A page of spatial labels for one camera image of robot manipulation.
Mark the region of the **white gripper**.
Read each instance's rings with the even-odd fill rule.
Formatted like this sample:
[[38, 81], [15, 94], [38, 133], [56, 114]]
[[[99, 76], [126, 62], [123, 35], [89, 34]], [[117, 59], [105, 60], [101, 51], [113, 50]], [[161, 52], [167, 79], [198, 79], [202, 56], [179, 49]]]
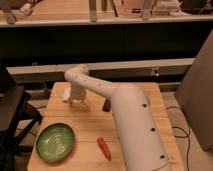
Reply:
[[86, 89], [82, 87], [71, 87], [70, 89], [70, 97], [68, 102], [70, 105], [74, 103], [74, 100], [81, 101], [83, 106], [89, 107], [89, 102], [86, 97]]

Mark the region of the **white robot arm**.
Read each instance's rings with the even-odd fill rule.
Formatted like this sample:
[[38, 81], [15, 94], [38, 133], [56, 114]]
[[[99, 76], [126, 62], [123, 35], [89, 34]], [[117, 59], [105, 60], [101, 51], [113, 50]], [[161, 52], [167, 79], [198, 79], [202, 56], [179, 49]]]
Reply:
[[126, 171], [172, 171], [141, 88], [91, 77], [84, 64], [70, 68], [64, 77], [71, 83], [72, 100], [84, 100], [90, 90], [110, 101]]

